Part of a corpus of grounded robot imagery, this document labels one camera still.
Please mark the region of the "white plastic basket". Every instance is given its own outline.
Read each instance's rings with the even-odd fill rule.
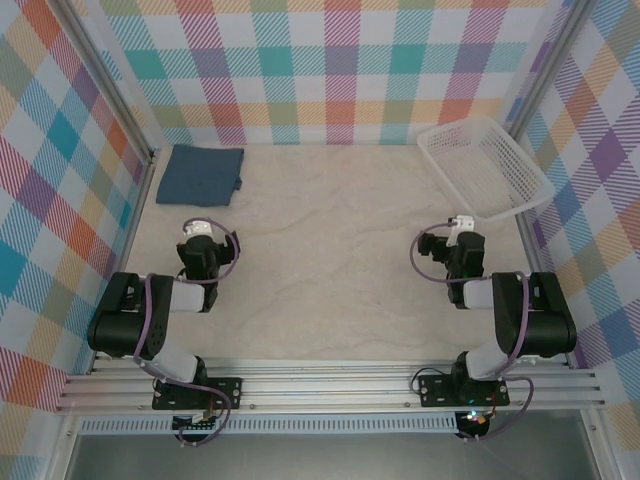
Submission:
[[[553,184],[488,117],[458,120],[418,137],[447,197],[477,220],[516,215],[553,198]]]

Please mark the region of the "marble-pattern floor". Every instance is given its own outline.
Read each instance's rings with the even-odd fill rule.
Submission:
[[[210,216],[242,255],[207,314],[173,314],[194,354],[247,359],[453,359],[493,335],[490,311],[459,311],[408,259],[416,233],[456,214],[416,146],[250,146],[229,207],[155,203],[158,159],[127,265],[175,275],[181,225]],[[527,270],[515,219],[481,225],[485,272]],[[425,271],[444,267],[420,258]]]

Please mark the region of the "plaid wall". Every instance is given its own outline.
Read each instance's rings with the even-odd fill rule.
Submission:
[[[531,216],[594,367],[625,466],[640,465],[640,1],[601,0],[528,128],[555,184]],[[640,470],[628,478],[640,478]]]
[[[551,25],[551,28],[549,29],[549,32],[547,33],[547,36],[544,39],[544,42],[542,42],[542,46],[540,47],[540,50],[538,51],[538,54],[536,55],[535,60],[531,64],[531,68],[527,72],[527,76],[524,82],[522,83],[522,86],[520,87],[520,91],[518,91],[518,96],[513,102],[513,106],[511,107],[511,110],[507,115],[507,119],[504,125],[504,127],[507,130],[513,124],[513,121],[516,118],[516,115],[518,114],[518,112],[520,111],[520,108],[522,107],[522,103],[525,101],[529,93],[531,93],[531,90],[533,89],[535,81],[538,78],[538,73],[540,73],[540,69],[545,59],[547,58],[547,55],[551,51],[551,47],[553,46],[553,43],[558,38],[558,35],[560,35],[560,32],[562,31],[562,26],[564,25],[564,22],[567,20],[567,17],[569,16],[569,12],[571,11],[571,7],[573,6],[573,4],[574,4],[574,0],[563,0],[562,7],[560,7],[560,10],[558,11],[556,18],[553,20],[553,24]]]
[[[0,479],[35,477],[143,162],[45,0],[0,2]]]
[[[134,118],[136,119],[138,126],[140,127],[140,130],[144,134],[144,137],[147,143],[149,144],[149,146],[153,148],[158,148],[158,149],[161,148],[162,144],[159,144],[158,142],[156,142],[153,136],[151,135],[146,118],[140,111],[140,107],[136,104],[133,98],[133,95],[131,95],[131,91],[129,90],[127,83],[122,78],[120,69],[118,68],[115,61],[113,60],[111,52],[109,52],[109,49],[107,48],[104,41],[102,40],[102,37],[100,37],[100,35],[98,34],[95,22],[93,21],[93,18],[89,16],[89,12],[87,11],[84,0],[70,0],[70,3],[75,8],[76,13],[79,15],[82,21],[83,27],[86,33],[89,34],[89,37],[91,38],[91,41],[94,44],[94,47],[100,53],[100,55],[102,55],[102,60],[104,62],[104,65],[109,70],[109,73],[111,74],[111,78],[115,82],[118,90],[120,91],[120,95],[122,96],[122,99],[129,106],[129,109],[133,114]]]
[[[164,137],[186,144],[404,144],[497,117],[519,68],[537,71],[521,60],[552,3],[100,0]]]

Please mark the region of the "blue cloth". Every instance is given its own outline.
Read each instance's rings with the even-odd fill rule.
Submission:
[[[244,149],[175,145],[160,180],[156,203],[214,207],[229,205],[240,190]]]

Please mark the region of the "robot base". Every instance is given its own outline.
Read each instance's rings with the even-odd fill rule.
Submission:
[[[460,433],[456,433],[456,437],[469,438],[484,437],[489,433],[489,427],[491,426],[491,420],[486,419],[483,423],[474,422],[467,418],[466,413],[456,413],[456,422],[458,424],[458,430]]]
[[[202,384],[220,390],[227,395],[231,400],[232,410],[240,408],[242,378],[207,378]],[[212,407],[213,410],[226,409],[224,400],[209,392],[180,387],[158,380],[154,382],[153,389],[155,390],[151,402],[153,410],[212,410]]]
[[[505,382],[474,383],[478,384],[478,388],[468,388],[464,398],[461,398],[460,393],[454,388],[450,375],[421,375],[418,377],[420,405],[423,407],[492,407],[492,394],[495,395],[497,407],[509,405],[509,392]]]
[[[450,375],[418,377],[423,407],[505,407],[509,392],[504,381],[474,380],[467,370],[467,352],[461,353]]]

